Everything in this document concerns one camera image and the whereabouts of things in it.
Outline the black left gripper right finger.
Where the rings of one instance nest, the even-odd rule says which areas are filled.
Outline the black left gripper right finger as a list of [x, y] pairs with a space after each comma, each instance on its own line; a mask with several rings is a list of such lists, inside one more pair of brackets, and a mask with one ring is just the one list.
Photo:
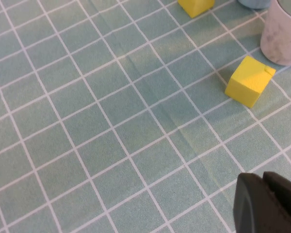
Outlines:
[[279, 203], [291, 217], [291, 181], [271, 171], [263, 173], [263, 180], [267, 183], [270, 190], [274, 192]]

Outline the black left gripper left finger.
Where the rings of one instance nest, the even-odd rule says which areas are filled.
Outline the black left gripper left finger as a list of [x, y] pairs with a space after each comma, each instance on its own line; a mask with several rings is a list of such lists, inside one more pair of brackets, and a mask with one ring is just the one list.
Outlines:
[[254, 173], [237, 178], [233, 217], [238, 233], [291, 233], [291, 217], [263, 176]]

